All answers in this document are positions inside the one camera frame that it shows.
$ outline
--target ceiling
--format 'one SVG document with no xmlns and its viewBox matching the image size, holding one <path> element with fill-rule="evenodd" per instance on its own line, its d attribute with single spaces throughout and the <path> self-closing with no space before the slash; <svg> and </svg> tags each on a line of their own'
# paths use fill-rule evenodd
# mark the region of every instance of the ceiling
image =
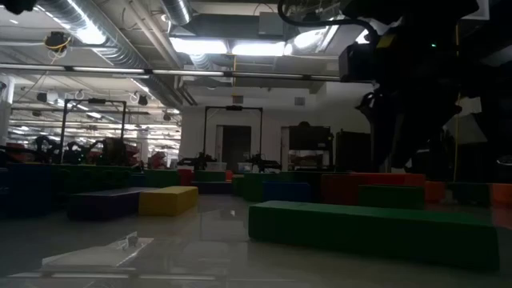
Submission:
<svg viewBox="0 0 512 288">
<path fill-rule="evenodd" d="M 167 21 L 162 18 L 164 12 L 159 0 L 139 0 L 147 12 L 153 16 L 160 33 L 166 34 Z M 137 24 L 132 13 L 126 9 L 124 0 L 93 0 L 105 16 L 117 27 L 122 36 L 136 49 L 148 65 L 152 68 L 169 69 L 169 62 L 158 51 L 140 25 Z M 268 1 L 268 5 L 261 5 L 257 1 L 191 1 L 194 14 L 238 15 L 240 17 L 258 19 L 260 12 L 276 11 L 277 1 Z M 65 66 L 98 66 L 111 67 L 104 58 L 100 57 L 86 43 L 73 38 L 70 47 L 63 57 L 56 58 L 55 54 L 42 45 L 43 39 L 52 31 L 69 33 L 59 24 L 52 14 L 36 9 L 21 15 L 14 15 L 0 8 L 0 62 L 28 63 L 28 64 L 55 64 Z M 177 54 L 177 62 L 182 67 L 194 68 L 190 57 L 184 53 Z M 223 56 L 211 55 L 212 62 L 222 70 L 244 70 L 253 72 L 276 72 L 294 74 L 327 74 L 337 75 L 337 55 L 325 57 L 274 57 L 274 56 Z M 5 70 L 3 75 L 15 79 L 13 112 L 11 115 L 10 138 L 13 142 L 31 144 L 38 135 L 48 135 L 57 140 L 60 138 L 62 122 L 62 100 L 64 98 L 76 98 L 83 95 L 88 98 L 105 98 L 109 100 L 127 101 L 128 115 L 126 116 L 126 139 L 135 142 L 137 132 L 141 128 L 150 132 L 148 139 L 154 149 L 168 148 L 176 152 L 179 148 L 181 135 L 181 116 L 178 110 L 165 107 L 158 99 L 148 96 L 148 105 L 140 106 L 137 103 L 137 94 L 145 94 L 143 87 L 132 79 L 122 75 L 104 74 L 68 74 L 66 72 L 33 72 L 27 70 Z M 160 78 L 167 87 L 174 86 L 172 77 Z M 248 98 L 262 98 L 272 106 L 273 99 L 268 97 L 270 89 L 280 91 L 299 91 L 308 95 L 319 89 L 316 82 L 287 81 L 272 79 L 240 78 L 236 82 L 233 79 L 193 78 L 185 81 L 189 93 L 196 97 L 198 105 L 209 105 L 211 99 L 230 98 L 238 89 L 239 92 L 247 92 Z M 47 95 L 55 94 L 61 100 L 40 102 L 37 99 L 39 93 Z M 280 93 L 287 97 L 287 93 L 277 90 L 271 93 Z M 84 109 L 75 107 L 73 113 L 67 116 L 66 140 L 78 140 L 79 142 L 93 142 L 111 135 L 120 135 L 120 121 L 122 116 L 120 106 L 110 105 L 96 107 L 87 102 L 80 104 Z M 188 101 L 183 101 L 184 106 L 189 106 Z M 275 105 L 282 106 L 282 100 Z M 88 115 L 100 114 L 101 118 Z M 163 115 L 168 113 L 172 119 L 163 120 Z"/>
<path fill-rule="evenodd" d="M 102 12 L 102 15 L 100 16 L 107 18 L 107 20 L 114 24 L 114 29 L 118 32 L 118 34 L 115 35 L 116 41 L 119 40 L 119 42 L 122 42 L 123 39 L 126 39 L 127 45 L 132 46 L 134 53 L 143 58 L 143 61 L 147 64 L 146 66 L 163 69 L 196 69 L 194 63 L 190 59 L 190 56 L 186 53 L 176 52 L 170 42 L 170 49 L 165 49 L 163 52 L 156 47 L 154 39 L 148 37 L 147 33 L 145 33 L 138 24 L 138 20 L 132 14 L 130 9 L 126 8 L 128 0 L 87 0 L 87 2 L 89 1 L 94 2 L 100 9 Z M 237 41 L 238 38 L 243 38 L 244 40 L 250 39 L 251 41 L 285 42 L 293 39 L 293 37 L 299 33 L 299 31 L 294 27 L 284 26 L 282 35 L 278 35 L 277 38 L 274 37 L 271 39 L 268 35 L 255 33 L 244 34 L 244 31 L 258 31 L 259 27 L 254 25 L 263 23 L 263 15 L 267 17 L 269 16 L 268 12 L 276 11 L 277 0 L 265 1 L 265 4 L 260 1 L 251 0 L 193 0 L 190 1 L 191 6 L 194 9 L 194 17 L 192 21 L 184 27 L 172 26 L 170 30 L 168 22 L 162 17 L 165 13 L 161 7 L 160 0 L 138 0 L 138 2 L 141 3 L 142 9 L 151 15 L 157 30 L 159 30 L 158 33 L 164 38 L 169 38 L 169 36 L 176 37 L 175 35 L 183 33 L 184 29 L 189 29 L 196 34 L 203 36 L 220 33 L 221 35 L 219 35 L 219 37 L 225 39 L 229 46 L 233 41 Z M 498 6 L 497 3 L 505 5 L 504 2 L 505 1 L 492 1 L 491 8 Z M 331 7 L 331 4 L 335 4 L 336 1 L 318 1 L 318 3 L 322 3 L 322 6 L 324 7 Z M 329 10 L 329 13 L 336 11 L 336 6 L 332 7 L 334 8 Z M 139 15 L 142 13 L 140 10 L 136 9 L 136 11 Z M 496 12 L 493 12 L 491 9 L 491 19 L 493 17 L 493 13 L 496 14 Z M 97 46 L 92 47 L 92 45 L 82 43 L 78 38 L 73 38 L 73 41 L 70 43 L 70 47 L 67 49 L 65 55 L 61 55 L 62 57 L 56 58 L 55 54 L 52 54 L 45 46 L 41 45 L 42 41 L 52 31 L 62 31 L 66 33 L 69 33 L 69 31 L 51 16 L 52 14 L 48 14 L 42 10 L 34 10 L 33 12 L 26 12 L 17 16 L 10 14 L 3 8 L 0 8 L 0 62 L 29 64 L 53 63 L 66 66 L 112 67 L 108 61 L 96 52 L 97 50 L 95 51 L 92 49 L 97 49 Z M 275 14 L 270 14 L 270 18 L 272 17 L 276 18 L 277 16 Z M 201 25 L 199 25 L 199 20 L 194 24 L 195 19 L 202 19 Z M 472 30 L 484 25 L 485 24 L 482 24 L 482 22 L 466 21 L 462 25 L 463 35 L 469 35 L 467 37 L 471 41 L 477 42 L 479 35 L 478 33 L 473 33 Z M 327 42 L 328 45 L 321 52 L 316 50 L 315 52 L 308 52 L 295 56 L 279 57 L 233 56 L 225 54 L 210 54 L 209 57 L 214 64 L 215 69 L 220 70 L 338 75 L 338 56 L 349 44 L 354 42 L 356 37 L 362 32 L 362 28 L 358 26 L 342 26 L 339 29 L 334 30 L 334 32 L 332 40 Z M 232 34 L 236 34 L 237 37 L 233 39 Z M 150 36 L 152 38 L 158 38 L 155 37 L 155 34 L 150 34 Z M 497 48 L 492 52 L 506 48 L 505 44 L 507 43 L 508 41 L 504 41 L 504 43 L 497 46 Z M 486 53 L 488 56 L 490 53 L 489 49 L 486 50 Z M 14 110 L 11 118 L 14 120 L 49 121 L 48 125 L 45 124 L 43 126 L 56 127 L 39 127 L 37 129 L 43 130 L 36 129 L 34 131 L 35 133 L 49 133 L 50 135 L 54 134 L 55 136 L 60 133 L 60 129 L 58 127 L 59 121 L 62 120 L 62 113 L 58 113 L 53 110 L 61 109 L 62 106 L 59 106 L 58 102 L 39 102 L 36 97 L 40 92 L 47 93 L 49 91 L 56 91 L 61 99 L 74 98 L 77 92 L 83 92 L 85 99 L 106 98 L 111 100 L 127 101 L 129 106 L 128 110 L 131 114 L 127 116 L 126 123 L 131 125 L 129 127 L 132 131 L 129 132 L 129 135 L 131 137 L 135 137 L 137 129 L 140 129 L 140 127 L 149 127 L 150 130 L 152 128 L 155 130 L 157 127 L 150 127 L 150 125 L 168 125 L 166 129 L 172 129 L 174 132 L 180 131 L 182 119 L 177 113 L 178 111 L 174 109 L 180 110 L 185 106 L 194 106 L 196 103 L 200 106 L 212 105 L 214 104 L 212 103 L 214 99 L 222 97 L 225 99 L 220 102 L 229 103 L 231 101 L 230 99 L 232 94 L 247 93 L 248 98 L 261 98 L 261 100 L 265 101 L 265 104 L 270 107 L 275 104 L 282 109 L 283 103 L 290 103 L 290 108 L 293 109 L 295 91 L 301 90 L 300 94 L 305 95 L 305 97 L 313 98 L 322 86 L 319 82 L 308 81 L 256 78 L 240 78 L 233 81 L 233 79 L 230 78 L 184 78 L 183 80 L 186 84 L 185 88 L 192 97 L 192 99 L 189 99 L 186 94 L 182 92 L 176 94 L 175 89 L 176 85 L 180 83 L 179 79 L 172 76 L 163 76 L 158 77 L 158 80 L 163 83 L 164 92 L 162 93 L 160 91 L 161 93 L 159 93 L 156 98 L 153 98 L 148 94 L 148 105 L 140 106 L 136 101 L 137 95 L 147 94 L 145 87 L 141 86 L 141 82 L 139 80 L 126 78 L 126 76 L 123 76 L 122 74 L 68 74 L 67 72 L 49 72 L 47 74 L 41 74 L 40 72 L 35 73 L 26 70 L 5 70 L 0 72 L 13 76 L 16 81 L 13 105 L 13 108 L 16 110 Z M 269 97 L 269 95 L 272 93 L 275 94 L 275 91 L 278 91 L 282 96 L 279 100 L 274 101 L 274 98 Z M 170 105 L 169 102 L 167 102 L 167 106 L 164 106 L 162 101 L 159 101 L 159 99 L 161 100 L 161 97 L 171 98 L 172 95 L 173 97 L 178 97 L 182 104 L 173 100 L 173 105 Z M 289 101 L 283 101 L 283 97 L 288 97 Z M 70 114 L 68 121 L 87 122 L 87 124 L 82 125 L 83 127 L 87 127 L 87 129 L 80 129 L 81 126 L 77 124 L 77 131 L 71 131 L 70 135 L 75 135 L 76 138 L 84 138 L 87 141 L 86 136 L 89 136 L 90 139 L 94 139 L 94 137 L 108 136 L 108 133 L 118 133 L 118 130 L 108 131 L 88 129 L 88 127 L 92 125 L 91 122 L 96 122 L 97 124 L 94 125 L 98 127 L 108 125 L 118 126 L 118 122 L 121 120 L 118 108 L 113 106 L 105 106 L 101 109 L 96 107 L 91 108 L 87 103 L 83 104 L 83 106 L 91 110 L 94 108 L 95 110 L 101 111 L 109 118 L 103 117 L 102 119 L 91 119 L 90 117 L 87 117 L 86 113 Z M 32 111 L 34 110 L 42 110 L 42 116 L 33 116 Z M 163 115 L 166 111 L 167 113 L 172 114 L 170 122 L 163 120 Z M 28 127 L 28 122 L 20 123 L 20 125 Z M 179 142 L 179 136 L 175 136 L 176 135 L 171 135 L 168 138 L 176 139 L 173 141 Z M 12 137 L 18 140 L 21 139 L 20 141 L 23 142 L 26 141 L 23 134 L 12 133 Z M 163 142 L 158 143 L 158 141 L 155 141 L 153 142 L 153 145 L 155 148 L 158 148 L 164 146 L 162 143 Z"/>
</svg>

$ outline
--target cable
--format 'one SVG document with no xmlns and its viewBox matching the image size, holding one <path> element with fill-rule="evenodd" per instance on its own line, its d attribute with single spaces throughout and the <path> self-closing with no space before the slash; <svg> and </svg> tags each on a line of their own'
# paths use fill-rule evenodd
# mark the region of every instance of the cable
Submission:
<svg viewBox="0 0 512 288">
<path fill-rule="evenodd" d="M 57 59 L 59 59 L 59 58 L 53 58 L 53 59 L 52 59 L 52 62 L 50 63 L 50 65 L 53 65 L 53 64 L 55 63 L 55 61 L 56 61 Z M 25 96 L 27 96 L 27 95 L 28 95 L 28 93 L 30 93 L 30 92 L 32 91 L 32 89 L 33 89 L 33 88 L 34 88 L 34 87 L 39 83 L 39 81 L 41 81 L 41 78 L 43 78 L 43 77 L 45 77 L 45 76 L 47 76 L 47 75 L 48 75 L 48 71 L 46 71 L 45 73 L 41 74 L 41 76 L 39 76 L 38 80 L 36 80 L 36 81 L 34 82 L 34 84 L 32 85 L 32 87 L 31 87 L 31 88 L 29 88 L 29 89 L 24 93 L 24 95 L 22 95 L 20 98 L 18 98 L 18 100 L 16 100 L 16 102 L 18 102 L 18 101 L 22 100 Z"/>
<path fill-rule="evenodd" d="M 58 45 L 58 46 L 48 46 L 48 45 L 46 44 L 46 40 L 48 39 L 48 37 L 47 37 L 47 36 L 42 40 L 42 42 L 43 42 L 43 43 L 45 43 L 46 48 L 48 48 L 48 49 L 50 49 L 50 50 L 56 50 L 56 49 L 59 49 L 59 53 L 60 53 L 60 50 L 61 50 L 64 46 L 68 45 L 68 44 L 71 42 L 71 39 L 72 39 L 72 38 L 73 38 L 73 37 L 69 37 L 69 38 L 67 39 L 67 41 L 66 41 L 64 44 L 61 44 L 61 45 Z"/>
<path fill-rule="evenodd" d="M 373 46 L 377 45 L 378 42 L 378 33 L 376 29 L 369 24 L 366 21 L 359 20 L 359 19 L 340 19 L 340 20 L 329 20 L 329 21 L 317 21 L 317 22 L 300 22 L 295 21 L 286 16 L 286 14 L 283 11 L 283 7 L 285 4 L 285 0 L 279 0 L 278 3 L 278 14 L 279 17 L 285 22 L 292 26 L 299 26 L 299 27 L 319 27 L 319 26 L 344 26 L 344 25 L 357 25 L 365 28 L 368 30 L 368 35 L 370 36 L 370 44 Z"/>
<path fill-rule="evenodd" d="M 257 10 L 257 9 L 258 9 L 258 7 L 260 7 L 261 5 L 265 5 L 265 6 L 269 7 L 269 9 L 271 9 L 271 10 L 272 10 L 272 12 L 275 12 L 275 11 L 274 11 L 274 8 L 270 7 L 270 5 L 268 5 L 268 4 L 266 4 L 266 3 L 259 3 L 259 4 L 257 4 L 257 5 L 256 5 L 256 7 L 254 8 L 253 15 L 256 15 L 256 10 Z"/>
<path fill-rule="evenodd" d="M 458 36 L 458 24 L 455 27 L 455 44 L 457 45 L 457 58 L 460 56 L 460 39 Z M 457 106 L 460 106 L 462 93 L 458 92 Z M 455 160 L 454 160 L 454 182 L 457 180 L 457 169 L 458 169 L 458 131 L 460 127 L 460 113 L 457 113 L 455 118 Z"/>
</svg>

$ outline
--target metal frame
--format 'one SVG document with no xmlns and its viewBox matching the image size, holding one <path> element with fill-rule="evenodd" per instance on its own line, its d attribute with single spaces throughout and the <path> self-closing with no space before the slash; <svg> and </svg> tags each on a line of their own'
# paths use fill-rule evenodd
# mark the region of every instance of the metal frame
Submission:
<svg viewBox="0 0 512 288">
<path fill-rule="evenodd" d="M 68 112 L 67 110 L 67 104 L 70 102 L 75 102 L 77 106 L 78 104 L 82 102 L 88 102 L 92 104 L 105 104 L 105 103 L 121 103 L 122 104 L 122 123 L 121 123 L 121 140 L 124 139 L 125 135 L 125 116 L 126 116 L 126 101 L 116 101 L 116 100 L 105 100 L 105 99 L 97 99 L 97 98 L 91 98 L 91 99 L 83 99 L 83 100 L 77 100 L 77 99 L 66 99 L 64 100 L 64 113 L 62 116 L 62 129 L 61 129 L 61 142 L 60 142 L 60 150 L 58 152 L 58 160 L 59 164 L 62 164 L 62 157 L 64 156 L 64 133 L 66 131 L 66 118 L 67 114 L 70 112 L 81 112 L 81 113 L 88 113 L 88 111 L 77 111 L 74 110 L 74 107 L 71 108 L 71 111 Z"/>
<path fill-rule="evenodd" d="M 202 152 L 206 155 L 206 125 L 208 124 L 208 110 L 210 109 L 224 109 L 226 111 L 244 111 L 244 110 L 258 110 L 260 112 L 259 119 L 259 153 L 262 153 L 262 136 L 263 136 L 263 108 L 256 107 L 237 107 L 240 110 L 230 110 L 231 106 L 206 106 L 205 107 L 205 129 L 202 139 Z"/>
</svg>

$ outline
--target blue foam block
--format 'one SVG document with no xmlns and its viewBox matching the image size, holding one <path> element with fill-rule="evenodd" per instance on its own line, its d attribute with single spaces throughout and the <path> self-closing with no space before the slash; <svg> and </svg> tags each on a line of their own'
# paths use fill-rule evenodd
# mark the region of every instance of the blue foam block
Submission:
<svg viewBox="0 0 512 288">
<path fill-rule="evenodd" d="M 263 201 L 312 202 L 313 192 L 308 183 L 264 182 Z"/>
</svg>

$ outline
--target foam block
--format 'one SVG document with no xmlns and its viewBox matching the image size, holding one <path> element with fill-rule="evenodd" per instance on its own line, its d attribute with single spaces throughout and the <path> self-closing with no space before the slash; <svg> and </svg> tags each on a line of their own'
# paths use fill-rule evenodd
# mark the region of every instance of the foam block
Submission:
<svg viewBox="0 0 512 288">
<path fill-rule="evenodd" d="M 360 185 L 358 205 L 422 210 L 425 209 L 425 189 L 408 186 Z"/>
<path fill-rule="evenodd" d="M 486 183 L 455 182 L 448 183 L 454 199 L 462 205 L 490 206 L 490 189 Z"/>
<path fill-rule="evenodd" d="M 231 182 L 192 182 L 192 186 L 199 188 L 200 194 L 233 194 Z"/>
<path fill-rule="evenodd" d="M 179 174 L 175 170 L 144 170 L 148 187 L 165 188 L 179 186 Z"/>
<path fill-rule="evenodd" d="M 243 183 L 244 176 L 243 175 L 233 175 L 233 193 L 235 196 L 242 196 L 243 193 Z"/>
<path fill-rule="evenodd" d="M 512 184 L 492 184 L 493 206 L 512 208 Z"/>
<path fill-rule="evenodd" d="M 70 196 L 67 217 L 72 220 L 109 220 L 137 213 L 139 194 L 152 188 L 124 188 Z"/>
<path fill-rule="evenodd" d="M 246 173 L 243 180 L 244 200 L 249 202 L 263 201 L 263 183 L 287 181 L 289 174 L 265 174 L 265 173 Z"/>
<path fill-rule="evenodd" d="M 3 204 L 6 214 L 29 217 L 48 214 L 52 210 L 50 165 L 8 164 Z"/>
<path fill-rule="evenodd" d="M 195 171 L 194 180 L 196 182 L 225 182 L 225 171 Z"/>
<path fill-rule="evenodd" d="M 248 223 L 260 241 L 499 269 L 496 229 L 468 214 L 271 201 L 252 205 Z"/>
<path fill-rule="evenodd" d="M 264 182 L 263 201 L 312 202 L 310 184 L 300 182 Z"/>
<path fill-rule="evenodd" d="M 142 192 L 138 202 L 141 216 L 177 216 L 196 206 L 198 188 L 174 186 Z"/>
<path fill-rule="evenodd" d="M 325 204 L 357 205 L 359 185 L 365 184 L 360 175 L 324 174 L 321 202 Z"/>
<path fill-rule="evenodd" d="M 192 186 L 194 180 L 194 172 L 189 169 L 178 169 L 179 180 L 181 186 Z"/>
<path fill-rule="evenodd" d="M 282 172 L 281 181 L 285 182 L 306 182 L 310 184 L 313 193 L 313 202 L 322 201 L 322 176 L 324 172 Z"/>
<path fill-rule="evenodd" d="M 423 174 L 400 174 L 400 173 L 353 173 L 365 177 L 367 185 L 393 185 L 393 186 L 417 186 L 425 185 Z"/>
<path fill-rule="evenodd" d="M 444 182 L 425 182 L 425 202 L 440 203 L 446 197 L 446 185 Z"/>
</svg>

